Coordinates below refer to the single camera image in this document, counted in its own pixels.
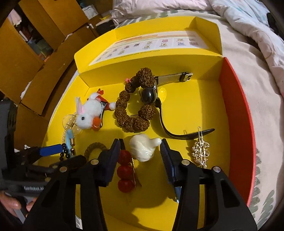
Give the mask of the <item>person's left hand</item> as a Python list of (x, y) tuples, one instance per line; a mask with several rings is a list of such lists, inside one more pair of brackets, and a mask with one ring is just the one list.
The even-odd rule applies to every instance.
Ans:
[(10, 197), (1, 191), (1, 203), (4, 208), (9, 211), (14, 217), (18, 217), (15, 210), (21, 209), (21, 204), (15, 198)]

